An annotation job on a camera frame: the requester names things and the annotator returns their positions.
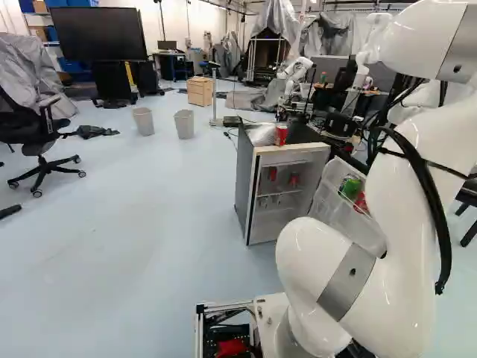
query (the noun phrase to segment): gray cover cloth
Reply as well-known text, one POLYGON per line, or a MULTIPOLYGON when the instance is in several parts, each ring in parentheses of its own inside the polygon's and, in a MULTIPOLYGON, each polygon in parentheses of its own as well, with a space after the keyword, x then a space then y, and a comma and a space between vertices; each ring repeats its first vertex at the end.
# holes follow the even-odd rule
MULTIPOLYGON (((63 85, 41 39, 0 33, 0 86, 23 107, 38 110, 37 102, 62 94, 63 85)), ((54 118, 69 118, 76 107, 64 95, 52 106, 54 118)))
POLYGON ((356 17, 352 13, 319 13, 307 17, 300 36, 300 54, 307 58, 351 54, 355 26, 356 17))
POLYGON ((254 88, 248 91, 230 91, 227 93, 225 107, 274 112, 278 105, 278 98, 285 92, 285 85, 285 80, 275 78, 266 89, 254 88))
POLYGON ((242 55, 235 31, 229 31, 222 37, 221 43, 213 46, 213 53, 214 61, 221 65, 218 73, 222 78, 229 77, 239 64, 242 55))
POLYGON ((266 0, 250 32, 250 37, 258 35, 266 28, 275 34, 281 34, 290 44, 295 42, 300 23, 290 0, 266 0))

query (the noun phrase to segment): white robot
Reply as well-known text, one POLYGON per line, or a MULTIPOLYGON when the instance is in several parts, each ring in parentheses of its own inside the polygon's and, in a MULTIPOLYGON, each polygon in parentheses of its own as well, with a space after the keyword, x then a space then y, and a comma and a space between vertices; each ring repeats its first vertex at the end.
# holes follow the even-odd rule
POLYGON ((285 97, 288 98, 295 84, 300 83, 306 75, 306 72, 313 66, 313 61, 306 57, 299 57, 294 60, 286 69, 277 73, 277 78, 287 80, 285 85, 285 97))
MULTIPOLYGON (((476 88, 476 19, 473 1, 421 0, 388 24, 379 59, 403 74, 476 88)), ((468 175, 477 153, 475 103, 472 92, 412 116, 396 131, 422 158, 468 175)), ((402 153, 391 138, 384 148, 402 153)), ((447 210, 464 178, 442 167, 428 168, 447 210)), ((435 322, 437 244, 424 190, 408 159, 378 154, 365 194, 386 235, 383 259, 312 218, 295 219, 279 235, 286 296, 256 299, 260 315, 274 317, 268 333, 260 333, 266 357, 333 357, 351 337, 379 358, 420 357, 426 350, 435 322), (279 324, 274 311, 281 312, 279 324)))

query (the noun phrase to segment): red object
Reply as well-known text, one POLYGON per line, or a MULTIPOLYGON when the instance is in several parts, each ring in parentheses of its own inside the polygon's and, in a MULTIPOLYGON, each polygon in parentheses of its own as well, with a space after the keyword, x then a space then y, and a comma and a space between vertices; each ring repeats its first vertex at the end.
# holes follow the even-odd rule
POLYGON ((276 168, 276 166, 271 166, 268 169, 268 179, 270 181, 275 181, 277 179, 277 168, 276 168))
POLYGON ((288 180, 288 184, 290 184, 292 188, 296 188, 299 182, 300 182, 300 175, 297 173, 291 173, 290 179, 288 180))
POLYGON ((345 152, 351 154, 351 153, 353 152, 354 148, 355 148, 355 147, 353 147, 353 145, 351 145, 351 144, 346 144, 346 145, 344 146, 343 150, 344 150, 345 152))
POLYGON ((218 343, 218 353, 215 358, 231 357, 245 352, 247 352, 247 347, 241 339, 231 339, 218 343))
POLYGON ((275 130, 275 145, 284 145, 287 135, 288 127, 286 125, 277 125, 277 129, 275 130))
POLYGON ((359 193, 358 198, 355 201, 354 209, 360 214, 369 214, 370 211, 367 208, 364 192, 359 193))

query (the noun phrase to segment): gray floor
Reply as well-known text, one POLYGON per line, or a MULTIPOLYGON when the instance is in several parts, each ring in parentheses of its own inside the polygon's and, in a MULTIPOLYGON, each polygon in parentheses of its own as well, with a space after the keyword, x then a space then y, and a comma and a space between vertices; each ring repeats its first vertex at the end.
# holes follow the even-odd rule
MULTIPOLYGON (((220 82, 218 90, 232 86, 220 82)), ((79 154, 86 178, 50 175, 41 199, 28 191, 32 180, 16 191, 0 186, 1 207, 24 206, 0 222, 0 356, 192 357, 197 302, 281 290, 274 245, 246 248, 241 238, 233 211, 236 152, 222 131, 208 126, 212 108, 191 106, 176 92, 138 105, 153 110, 156 135, 136 133, 131 107, 78 103, 72 128, 121 131, 60 140, 47 153, 50 160, 79 154), (177 138, 173 121, 183 108, 195 112, 196 137, 188 141, 177 138)), ((234 113, 219 100, 219 116, 234 113)), ((1 181, 36 165, 6 145, 0 159, 6 164, 1 181)), ((475 218, 474 209, 449 216, 455 243, 475 218)), ((427 357, 471 357, 477 347, 477 242, 454 248, 427 357)))

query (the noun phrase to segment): wastebasket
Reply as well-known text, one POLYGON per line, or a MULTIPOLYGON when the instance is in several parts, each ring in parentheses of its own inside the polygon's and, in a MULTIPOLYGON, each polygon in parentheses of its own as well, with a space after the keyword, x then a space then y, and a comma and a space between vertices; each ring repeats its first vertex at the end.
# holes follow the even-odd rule
POLYGON ((134 108, 133 117, 136 121, 137 131, 139 132, 139 134, 141 134, 142 136, 150 136, 154 134, 152 112, 149 108, 134 108))
POLYGON ((174 120, 180 139, 190 139, 194 136, 194 111, 180 110, 174 114, 174 120))

